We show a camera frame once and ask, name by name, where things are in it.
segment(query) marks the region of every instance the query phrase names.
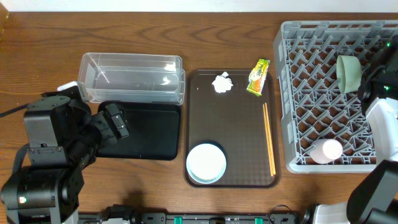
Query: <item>wooden chopstick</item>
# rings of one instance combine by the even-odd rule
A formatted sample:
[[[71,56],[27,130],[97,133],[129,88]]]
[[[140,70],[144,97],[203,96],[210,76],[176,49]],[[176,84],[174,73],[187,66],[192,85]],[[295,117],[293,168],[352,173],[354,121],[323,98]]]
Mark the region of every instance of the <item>wooden chopstick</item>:
[[[271,136],[271,126],[269,123],[269,115],[268,115],[268,107],[267,103],[264,103],[262,106],[264,112],[264,124],[266,127],[266,139],[267,139],[267,147],[268,147],[268,159],[269,159],[269,168],[271,170],[271,177],[276,175],[276,168],[275,168],[275,159],[274,159],[274,147],[272,145],[272,136]]]
[[[262,112],[264,114],[264,127],[265,127],[265,130],[266,130],[266,141],[267,141],[268,160],[269,160],[269,173],[271,174],[271,177],[273,177],[274,176],[274,169],[272,168],[271,147],[269,145],[269,139],[268,139],[267,115],[266,115],[266,106],[265,105],[262,105]]]

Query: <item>snack packet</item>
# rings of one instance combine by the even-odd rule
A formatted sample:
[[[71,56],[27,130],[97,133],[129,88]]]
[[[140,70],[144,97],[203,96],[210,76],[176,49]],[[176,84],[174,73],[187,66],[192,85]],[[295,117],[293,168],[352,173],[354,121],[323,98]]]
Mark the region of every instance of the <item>snack packet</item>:
[[[247,91],[256,94],[256,96],[261,96],[270,62],[270,60],[265,59],[260,59],[258,61],[257,65],[250,72]]]

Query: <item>black cable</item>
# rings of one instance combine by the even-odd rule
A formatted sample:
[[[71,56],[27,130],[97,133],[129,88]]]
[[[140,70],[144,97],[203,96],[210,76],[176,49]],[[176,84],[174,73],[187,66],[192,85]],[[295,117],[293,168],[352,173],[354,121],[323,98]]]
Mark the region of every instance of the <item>black cable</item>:
[[[11,109],[11,110],[9,110],[9,111],[0,113],[0,118],[2,118],[2,117],[4,117],[4,116],[7,116],[7,115],[9,115],[9,114],[15,113],[15,112],[17,112],[17,111],[23,110],[23,109],[27,108],[27,105],[28,105],[28,103],[25,104],[25,105],[22,105],[22,106],[18,106],[18,107],[14,108],[14,109]]]
[[[12,167],[13,174],[20,171],[20,169],[22,168],[22,163],[24,162],[25,155],[26,155],[28,148],[30,148],[30,146],[29,146],[29,144],[26,144],[26,145],[22,146],[17,151],[17,154],[15,155],[15,159],[14,159],[14,165]]]

